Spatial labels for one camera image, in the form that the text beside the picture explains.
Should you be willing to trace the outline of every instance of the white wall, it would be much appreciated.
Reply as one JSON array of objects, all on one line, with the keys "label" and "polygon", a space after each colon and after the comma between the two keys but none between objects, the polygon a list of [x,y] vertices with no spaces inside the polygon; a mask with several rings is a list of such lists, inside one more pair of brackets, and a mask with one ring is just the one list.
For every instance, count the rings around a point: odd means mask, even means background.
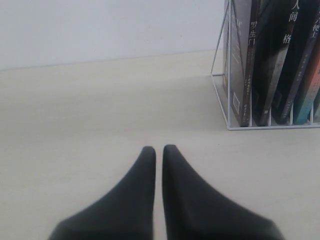
[{"label": "white wall", "polygon": [[213,49],[223,0],[0,0],[0,70]]}]

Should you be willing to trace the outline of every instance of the white wire rack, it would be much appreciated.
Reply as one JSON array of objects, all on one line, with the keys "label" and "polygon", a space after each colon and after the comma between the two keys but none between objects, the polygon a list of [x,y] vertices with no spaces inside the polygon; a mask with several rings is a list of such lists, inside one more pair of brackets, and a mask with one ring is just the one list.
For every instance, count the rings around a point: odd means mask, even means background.
[{"label": "white wire rack", "polygon": [[[236,117],[233,113],[232,107],[231,107],[231,79],[228,78],[228,89],[227,94],[224,90],[223,81],[225,78],[225,68],[221,70],[221,72],[215,71],[215,63],[217,61],[217,53],[219,49],[219,45],[221,42],[222,33],[224,31],[226,18],[228,15],[228,42],[231,43],[231,37],[232,37],[232,9],[233,9],[233,0],[228,0],[224,15],[223,15],[223,21],[218,37],[218,42],[216,44],[215,53],[213,56],[213,63],[211,68],[211,77],[212,82],[214,85],[214,89],[216,92],[216,96],[218,98],[218,101],[220,103],[220,107],[222,110],[223,117],[226,122],[226,127],[228,130],[270,130],[270,129],[311,129],[311,128],[320,128],[319,122],[314,122],[313,116],[314,116],[314,108],[312,107],[311,113],[310,113],[310,119],[307,121],[307,123],[303,125],[294,125],[293,124],[293,113],[294,113],[294,105],[291,108],[290,116],[288,119],[287,124],[285,125],[278,125],[276,121],[272,118],[271,111],[269,112],[269,119],[267,126],[257,126],[253,120],[252,115],[252,104],[250,104],[250,122],[248,127],[240,127]],[[228,76],[231,76],[231,57],[232,57],[232,49],[231,44],[228,44],[226,54],[228,55]]]}]

